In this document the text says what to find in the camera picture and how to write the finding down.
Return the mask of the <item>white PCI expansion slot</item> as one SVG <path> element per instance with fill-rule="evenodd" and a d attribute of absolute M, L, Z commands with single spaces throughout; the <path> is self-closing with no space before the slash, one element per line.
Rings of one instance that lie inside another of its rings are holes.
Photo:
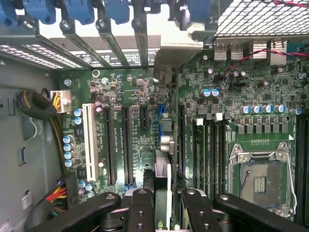
<path fill-rule="evenodd" d="M 87 180 L 95 182 L 99 177 L 95 106 L 93 103 L 86 103 L 82 105 L 82 110 Z"/>

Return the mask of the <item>green motherboard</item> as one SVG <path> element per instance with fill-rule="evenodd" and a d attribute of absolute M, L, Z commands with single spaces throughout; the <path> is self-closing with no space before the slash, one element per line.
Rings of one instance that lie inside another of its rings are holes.
<path fill-rule="evenodd" d="M 225 119 L 225 191 L 231 146 L 240 143 L 244 149 L 274 148 L 286 142 L 292 152 L 295 188 L 296 116 L 302 117 L 302 223 L 304 217 L 304 135 L 309 117 L 309 58 L 289 58 L 287 52 L 263 49 L 240 60 L 214 60 L 214 52 L 206 51 L 179 69 L 180 103 L 185 110 L 186 168 L 185 188 L 194 188 L 193 120 L 208 121 L 208 197 L 211 195 L 210 123 L 217 125 L 217 180 L 219 194 L 219 121 Z M 143 173 L 155 170 L 158 148 L 158 105 L 163 96 L 159 81 L 151 69 L 70 71 L 62 74 L 60 95 L 68 95 L 71 110 L 63 115 L 63 153 L 67 170 L 77 177 L 78 203 L 106 191 L 124 196 L 133 188 L 143 187 Z M 87 180 L 84 150 L 82 105 L 93 103 L 96 112 L 99 177 Z M 149 127 L 140 127 L 140 106 L 148 107 Z M 107 183 L 107 139 L 103 109 L 113 111 L 117 180 Z M 131 111 L 134 182 L 125 184 L 121 108 Z"/>

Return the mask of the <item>silver rear port connectors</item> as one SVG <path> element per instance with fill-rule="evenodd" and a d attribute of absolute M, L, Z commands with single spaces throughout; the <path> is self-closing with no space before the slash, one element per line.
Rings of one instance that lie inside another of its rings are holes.
<path fill-rule="evenodd" d="M 251 53 L 263 49 L 287 51 L 287 41 L 257 41 L 245 43 L 214 44 L 214 60 L 229 61 L 240 60 Z"/>

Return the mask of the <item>short black expansion slot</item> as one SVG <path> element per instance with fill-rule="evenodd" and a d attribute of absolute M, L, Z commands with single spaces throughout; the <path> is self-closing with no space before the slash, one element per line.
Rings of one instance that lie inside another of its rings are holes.
<path fill-rule="evenodd" d="M 147 129 L 149 127 L 149 119 L 148 119 L 148 107 L 140 106 L 140 127 L 142 129 Z"/>

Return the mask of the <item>grey metal PC case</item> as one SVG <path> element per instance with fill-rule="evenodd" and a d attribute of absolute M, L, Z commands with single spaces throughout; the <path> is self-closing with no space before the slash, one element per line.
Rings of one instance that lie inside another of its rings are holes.
<path fill-rule="evenodd" d="M 28 15 L 22 0 L 11 1 L 18 25 L 0 26 L 0 45 L 63 69 L 0 51 L 0 232 L 27 232 L 61 214 L 52 214 L 45 197 L 70 172 L 64 165 L 62 126 L 71 100 L 60 95 L 60 104 L 54 104 L 64 72 L 154 71 L 166 32 L 189 32 L 193 41 L 203 43 L 189 62 L 201 53 L 214 52 L 214 44 L 309 43 L 309 0 L 211 0 L 210 16 L 203 23 L 190 21 L 186 0 L 161 0 L 156 14 L 145 7 L 144 0 L 128 0 L 129 21 L 120 25 L 106 14 L 104 0 L 92 0 L 95 20 L 89 25 L 69 17 L 65 0 L 55 0 L 56 22 L 51 25 Z M 48 48 L 81 68 L 30 50 L 30 44 Z"/>

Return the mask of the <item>vented metal slot cover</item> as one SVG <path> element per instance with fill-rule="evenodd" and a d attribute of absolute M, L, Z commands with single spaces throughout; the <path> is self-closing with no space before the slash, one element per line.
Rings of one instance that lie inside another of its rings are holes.
<path fill-rule="evenodd" d="M 57 64 L 50 62 L 50 61 L 47 61 L 47 60 L 40 58 L 38 56 L 31 55 L 30 53 L 16 49 L 14 47 L 10 47 L 8 45 L 0 45 L 0 51 L 4 52 L 6 54 L 9 54 L 9 55 L 13 55 L 13 56 L 18 57 L 18 58 L 22 58 L 22 59 L 27 60 L 27 61 L 31 61 L 31 62 L 39 64 L 39 65 L 43 65 L 43 66 L 51 68 L 51 69 L 63 69 L 63 67 L 60 66 L 60 65 L 57 65 Z"/>
<path fill-rule="evenodd" d="M 49 57 L 57 62 L 60 62 L 70 68 L 81 68 L 81 65 L 63 57 L 62 55 L 56 53 L 56 52 L 53 52 L 51 51 L 50 49 L 48 48 L 45 48 L 45 47 L 42 47 L 41 45 L 38 45 L 38 44 L 30 44 L 30 45 L 27 45 L 27 48 L 30 49 L 30 50 L 33 50 L 43 56 L 46 56 L 46 57 Z"/>

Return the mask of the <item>silver socket locking lever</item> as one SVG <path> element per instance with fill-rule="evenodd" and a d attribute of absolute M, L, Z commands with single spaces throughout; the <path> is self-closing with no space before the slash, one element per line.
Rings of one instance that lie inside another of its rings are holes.
<path fill-rule="evenodd" d="M 292 159 L 291 159 L 291 153 L 288 151 L 287 152 L 287 169 L 288 169 L 288 179 L 289 179 L 289 184 L 290 184 L 290 192 L 292 194 L 293 198 L 293 207 L 292 207 L 292 213 L 296 215 L 296 210 L 297 210 L 297 196 L 295 193 L 295 188 L 294 188 L 294 179 L 293 179 L 293 174 L 292 174 Z"/>

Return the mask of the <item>blue expansion slot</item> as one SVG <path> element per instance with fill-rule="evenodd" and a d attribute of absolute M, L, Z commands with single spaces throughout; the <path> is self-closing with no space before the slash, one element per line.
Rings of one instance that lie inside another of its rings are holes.
<path fill-rule="evenodd" d="M 166 105 L 158 105 L 158 142 L 159 147 L 161 147 L 161 138 L 167 132 L 167 123 L 168 123 L 168 113 Z"/>

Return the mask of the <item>long black expansion slot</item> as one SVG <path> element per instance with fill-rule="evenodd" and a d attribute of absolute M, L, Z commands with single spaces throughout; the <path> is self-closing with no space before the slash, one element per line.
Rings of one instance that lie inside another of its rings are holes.
<path fill-rule="evenodd" d="M 185 174 L 185 112 L 184 105 L 179 106 L 179 168 Z"/>
<path fill-rule="evenodd" d="M 113 111 L 111 107 L 103 109 L 104 129 L 107 139 L 106 161 L 107 161 L 107 183 L 113 186 L 117 180 L 117 168 L 115 160 L 115 138 L 114 138 L 114 124 Z"/>
<path fill-rule="evenodd" d="M 121 117 L 122 117 L 125 184 L 131 185 L 134 182 L 134 174 L 133 174 L 131 111 L 129 107 L 121 108 Z"/>

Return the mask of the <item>CPU socket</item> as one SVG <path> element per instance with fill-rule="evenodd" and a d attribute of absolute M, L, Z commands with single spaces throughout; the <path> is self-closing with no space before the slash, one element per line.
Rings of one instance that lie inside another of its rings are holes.
<path fill-rule="evenodd" d="M 293 198 L 287 169 L 286 142 L 262 150 L 231 146 L 227 167 L 227 192 L 281 217 L 292 219 Z"/>

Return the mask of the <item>teal rear port connector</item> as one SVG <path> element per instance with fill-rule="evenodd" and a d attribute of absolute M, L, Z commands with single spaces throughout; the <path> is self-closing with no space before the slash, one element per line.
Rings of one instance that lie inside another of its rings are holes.
<path fill-rule="evenodd" d="M 309 43 L 287 42 L 287 57 L 309 58 Z"/>

